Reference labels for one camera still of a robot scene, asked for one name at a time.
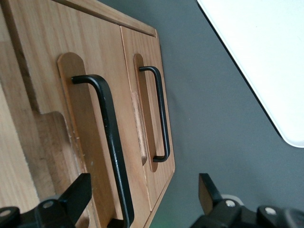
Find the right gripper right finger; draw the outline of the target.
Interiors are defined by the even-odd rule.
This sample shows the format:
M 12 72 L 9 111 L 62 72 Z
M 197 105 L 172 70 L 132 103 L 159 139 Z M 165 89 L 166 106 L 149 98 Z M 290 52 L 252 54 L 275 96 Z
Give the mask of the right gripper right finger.
M 199 201 L 204 214 L 192 228 L 254 228 L 255 216 L 234 199 L 221 196 L 207 173 L 199 174 Z

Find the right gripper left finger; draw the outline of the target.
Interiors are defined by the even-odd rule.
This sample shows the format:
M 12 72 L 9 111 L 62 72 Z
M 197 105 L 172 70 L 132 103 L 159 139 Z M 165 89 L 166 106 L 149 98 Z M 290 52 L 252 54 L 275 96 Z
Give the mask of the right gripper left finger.
M 35 208 L 39 228 L 74 228 L 92 197 L 91 175 L 82 173 L 58 199 Z

